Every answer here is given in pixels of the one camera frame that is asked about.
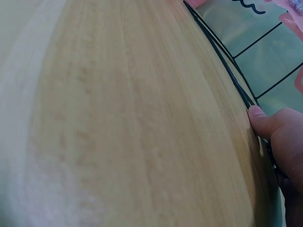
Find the hand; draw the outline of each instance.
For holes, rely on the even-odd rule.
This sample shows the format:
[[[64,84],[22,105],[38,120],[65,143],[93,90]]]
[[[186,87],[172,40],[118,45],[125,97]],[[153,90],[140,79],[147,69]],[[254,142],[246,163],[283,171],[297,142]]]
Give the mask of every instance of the hand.
[[[270,139],[275,160],[287,178],[277,175],[285,197],[286,224],[303,226],[303,114],[282,109],[268,117],[258,106],[249,109],[254,131]]]

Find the black cable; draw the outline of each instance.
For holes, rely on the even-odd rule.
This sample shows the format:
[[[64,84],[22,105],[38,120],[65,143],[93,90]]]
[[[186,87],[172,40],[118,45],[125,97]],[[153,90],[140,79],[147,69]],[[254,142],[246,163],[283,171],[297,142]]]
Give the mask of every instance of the black cable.
[[[232,70],[230,69],[230,67],[228,66],[225,58],[222,56],[220,50],[218,49],[216,43],[214,42],[214,40],[212,39],[212,35],[211,33],[207,30],[206,27],[204,27],[204,25],[201,23],[201,21],[199,20],[200,16],[197,16],[197,13],[195,12],[195,10],[185,1],[183,0],[183,3],[185,5],[185,7],[188,9],[189,13],[192,15],[192,17],[194,18],[194,20],[196,21],[196,23],[198,24],[198,26],[201,28],[201,30],[203,31],[203,33],[205,34],[206,38],[208,39],[208,41],[210,42],[210,44],[212,45],[212,47],[214,48],[215,52],[217,53],[219,59],[221,60],[223,66],[225,67],[226,71],[228,72],[230,78],[232,79],[232,82],[234,84],[234,86],[236,87],[237,91],[239,92],[245,106],[247,109],[249,109],[249,107],[251,105],[254,105],[253,101],[250,99],[250,97],[248,96],[248,94],[244,91],[244,89],[241,87],[241,85],[238,83],[237,79],[235,78]],[[268,153],[268,156],[271,160],[271,163],[274,167],[274,169],[276,170],[276,173],[281,174],[282,176],[284,176],[285,178],[287,178],[287,176],[284,174],[284,172],[279,168],[279,166],[276,163],[276,160],[273,156],[273,152],[272,152],[272,148],[271,148],[271,143],[269,140],[264,140],[262,139],[262,141],[265,143],[266,145],[266,150]]]
[[[188,11],[190,12],[190,14],[192,15],[192,17],[194,18],[194,20],[197,22],[197,24],[199,25],[199,27],[202,29],[203,33],[205,34],[205,36],[207,37],[208,41],[210,42],[210,44],[212,45],[212,47],[214,48],[215,52],[217,53],[219,59],[221,60],[223,66],[225,67],[227,73],[229,74],[230,78],[232,79],[232,82],[234,84],[234,86],[236,87],[238,93],[240,94],[246,108],[248,109],[251,105],[254,105],[253,101],[251,100],[251,98],[249,97],[249,95],[244,91],[244,89],[241,87],[241,85],[238,83],[236,77],[234,76],[231,68],[229,67],[229,65],[227,64],[225,58],[222,56],[220,50],[218,49],[218,47],[216,46],[215,42],[213,41],[209,31],[203,26],[203,24],[201,23],[201,21],[199,20],[199,18],[196,16],[196,14],[194,13],[194,9],[184,0],[183,3],[185,4],[186,8],[188,9]]]

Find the wooden board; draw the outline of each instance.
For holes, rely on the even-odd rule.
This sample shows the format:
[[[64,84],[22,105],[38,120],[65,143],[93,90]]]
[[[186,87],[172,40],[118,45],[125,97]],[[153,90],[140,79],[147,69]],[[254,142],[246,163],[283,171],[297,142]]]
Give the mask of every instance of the wooden board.
[[[2,226],[271,224],[269,160],[181,1],[0,9]]]

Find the black wire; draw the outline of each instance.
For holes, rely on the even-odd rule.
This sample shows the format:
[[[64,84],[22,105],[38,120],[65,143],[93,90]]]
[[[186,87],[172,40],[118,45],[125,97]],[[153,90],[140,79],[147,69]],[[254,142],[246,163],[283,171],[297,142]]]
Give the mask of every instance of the black wire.
[[[213,39],[213,41],[218,45],[218,47],[221,49],[221,51],[226,55],[226,57],[229,59],[229,61],[233,64],[233,66],[236,68],[236,70],[240,73],[240,75],[242,76],[246,86],[248,87],[249,91],[251,92],[255,103],[257,105],[259,105],[259,102],[256,99],[256,96],[255,96],[254,92],[252,91],[252,89],[251,89],[248,81],[246,80],[243,72],[241,71],[240,67],[238,66],[235,58],[232,56],[232,54],[229,52],[229,50],[226,48],[226,46],[222,43],[222,41],[219,39],[219,37],[215,34],[215,32],[210,28],[210,26],[203,20],[203,18],[186,1],[183,1],[183,3],[185,4],[185,6],[188,10],[189,10],[189,8],[191,9],[190,13],[197,16],[198,19],[203,23],[203,26],[205,26],[207,28],[207,30],[208,30],[211,38]]]
[[[221,60],[223,66],[225,67],[226,71],[228,72],[230,78],[232,79],[232,82],[234,84],[234,86],[236,87],[237,91],[239,92],[245,106],[247,109],[249,109],[249,107],[251,105],[254,105],[253,101],[251,100],[251,98],[248,96],[248,94],[244,91],[244,89],[241,87],[241,85],[238,83],[237,79],[235,78],[232,70],[230,69],[230,67],[228,66],[225,58],[222,56],[220,50],[218,49],[216,43],[214,42],[214,40],[212,39],[212,35],[211,33],[207,30],[206,27],[204,27],[204,25],[201,23],[201,21],[199,20],[199,17],[197,15],[197,13],[195,12],[195,10],[185,1],[183,0],[184,5],[186,6],[186,8],[188,9],[189,13],[192,15],[192,17],[194,18],[194,20],[196,21],[196,23],[199,25],[199,27],[201,28],[201,30],[203,31],[203,33],[205,34],[206,38],[208,39],[208,41],[210,42],[210,44],[212,45],[212,47],[214,48],[215,52],[217,53],[219,59]],[[287,176],[284,174],[284,172],[279,168],[279,166],[276,163],[276,160],[274,158],[273,152],[272,152],[272,148],[271,148],[271,143],[269,140],[264,140],[262,139],[262,141],[265,143],[266,145],[266,150],[268,153],[268,156],[271,160],[271,163],[273,165],[273,167],[276,169],[276,173],[281,174],[282,176],[284,176],[285,178],[287,178]]]
[[[199,20],[199,18],[196,16],[194,9],[184,0],[183,3],[185,4],[186,8],[188,9],[188,11],[190,12],[190,14],[192,15],[192,17],[194,18],[194,20],[197,22],[197,24],[199,25],[199,27],[202,29],[203,33],[205,34],[205,36],[207,37],[208,41],[210,42],[210,44],[212,45],[212,47],[214,48],[215,52],[217,53],[218,57],[220,58],[223,66],[225,67],[226,71],[228,72],[230,78],[232,79],[232,82],[234,84],[234,86],[236,87],[238,93],[240,94],[245,106],[247,109],[249,109],[249,107],[251,105],[254,105],[253,101],[251,100],[251,98],[249,97],[249,95],[244,91],[244,89],[241,87],[241,85],[238,83],[236,77],[234,76],[231,68],[229,67],[229,65],[227,64],[225,58],[222,56],[220,50],[218,49],[218,47],[216,46],[215,42],[213,41],[209,31],[203,26],[203,24],[201,23],[201,21]]]

